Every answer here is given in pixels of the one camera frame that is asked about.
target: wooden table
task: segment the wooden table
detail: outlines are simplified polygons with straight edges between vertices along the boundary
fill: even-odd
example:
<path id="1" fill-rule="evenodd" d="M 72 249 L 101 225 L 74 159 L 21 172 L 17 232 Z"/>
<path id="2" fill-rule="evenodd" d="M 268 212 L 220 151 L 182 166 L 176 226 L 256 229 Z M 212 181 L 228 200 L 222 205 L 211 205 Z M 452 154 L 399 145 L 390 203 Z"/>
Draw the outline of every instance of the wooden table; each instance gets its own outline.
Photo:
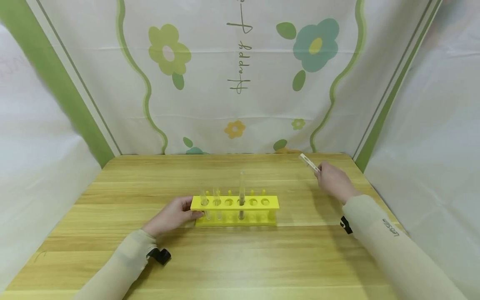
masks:
<path id="1" fill-rule="evenodd" d="M 344 170 L 397 220 L 344 154 L 310 154 Z M 166 267 L 149 263 L 130 300 L 395 299 L 372 258 L 339 226 L 339 203 L 318 187 L 297 154 L 121 156 L 110 161 L 12 281 L 1 300 L 70 299 L 123 238 L 172 198 L 211 190 L 277 195 L 277 227 L 192 228 L 160 245 Z"/>

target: beige arm sleeve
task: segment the beige arm sleeve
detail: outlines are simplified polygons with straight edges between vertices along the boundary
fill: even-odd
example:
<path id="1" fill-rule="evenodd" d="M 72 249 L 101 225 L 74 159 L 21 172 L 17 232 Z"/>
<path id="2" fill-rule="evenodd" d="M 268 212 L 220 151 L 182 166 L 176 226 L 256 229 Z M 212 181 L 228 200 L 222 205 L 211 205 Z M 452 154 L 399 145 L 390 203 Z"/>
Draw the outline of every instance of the beige arm sleeve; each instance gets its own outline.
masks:
<path id="1" fill-rule="evenodd" d="M 345 218 L 399 296 L 408 300 L 466 300 L 453 282 L 367 196 L 348 200 Z"/>
<path id="2" fill-rule="evenodd" d="M 147 254 L 155 247 L 155 239 L 143 230 L 132 232 L 73 300 L 122 300 L 145 268 Z"/>

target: black wrist strap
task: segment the black wrist strap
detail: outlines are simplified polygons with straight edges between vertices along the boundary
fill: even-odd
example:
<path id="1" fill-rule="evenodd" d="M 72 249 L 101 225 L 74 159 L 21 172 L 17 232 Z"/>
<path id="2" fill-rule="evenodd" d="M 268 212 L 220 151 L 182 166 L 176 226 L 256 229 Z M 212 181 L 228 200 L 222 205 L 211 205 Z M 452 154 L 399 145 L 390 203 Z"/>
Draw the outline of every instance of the black wrist strap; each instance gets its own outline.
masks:
<path id="1" fill-rule="evenodd" d="M 345 229 L 345 231 L 347 232 L 347 234 L 352 234 L 353 231 L 352 231 L 352 228 L 350 228 L 350 225 L 348 224 L 348 221 L 347 219 L 345 218 L 345 216 L 343 216 L 341 219 L 340 219 L 340 226 Z"/>
<path id="2" fill-rule="evenodd" d="M 160 250 L 159 248 L 154 248 L 153 250 L 151 250 L 147 254 L 147 257 L 148 256 L 155 258 L 155 260 L 158 261 L 158 263 L 161 265 L 166 265 L 168 261 L 172 258 L 172 255 L 170 254 L 170 252 L 168 252 L 167 249 Z"/>

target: glass test tube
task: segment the glass test tube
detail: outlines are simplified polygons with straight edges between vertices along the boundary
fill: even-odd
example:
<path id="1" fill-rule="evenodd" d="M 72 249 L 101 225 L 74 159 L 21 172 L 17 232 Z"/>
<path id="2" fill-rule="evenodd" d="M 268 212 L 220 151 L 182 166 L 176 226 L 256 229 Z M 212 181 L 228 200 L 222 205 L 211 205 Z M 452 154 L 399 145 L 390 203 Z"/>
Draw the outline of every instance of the glass test tube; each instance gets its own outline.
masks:
<path id="1" fill-rule="evenodd" d="M 243 171 L 240 172 L 240 192 L 239 192 L 239 204 L 243 206 L 245 204 L 245 178 L 243 177 Z M 239 219 L 243 220 L 244 212 L 240 210 Z"/>
<path id="2" fill-rule="evenodd" d="M 207 199 L 207 196 L 205 195 L 204 190 L 200 191 L 200 203 L 202 204 L 202 206 L 207 206 L 208 205 L 208 199 Z M 210 220 L 210 211 L 205 210 L 204 214 L 205 214 L 205 218 L 207 220 Z"/>
<path id="3" fill-rule="evenodd" d="M 220 189 L 218 187 L 213 188 L 213 196 L 214 196 L 213 204 L 215 206 L 219 206 L 222 203 L 222 201 L 220 200 Z M 222 219 L 222 212 L 221 211 L 216 212 L 216 218 L 218 220 Z"/>

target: yellow test tube rack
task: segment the yellow test tube rack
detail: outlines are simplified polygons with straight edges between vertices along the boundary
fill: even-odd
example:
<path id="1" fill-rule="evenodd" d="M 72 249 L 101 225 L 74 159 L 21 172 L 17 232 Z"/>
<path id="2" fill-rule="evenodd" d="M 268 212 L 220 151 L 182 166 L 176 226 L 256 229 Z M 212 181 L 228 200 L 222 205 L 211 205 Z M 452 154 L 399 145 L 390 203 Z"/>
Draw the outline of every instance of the yellow test tube rack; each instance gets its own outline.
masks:
<path id="1" fill-rule="evenodd" d="M 280 209 L 277 196 L 262 195 L 245 196 L 244 205 L 240 205 L 238 196 L 194 196 L 191 210 L 203 211 L 204 216 L 195 222 L 196 227 L 229 227 L 229 226 L 276 226 L 276 211 Z"/>

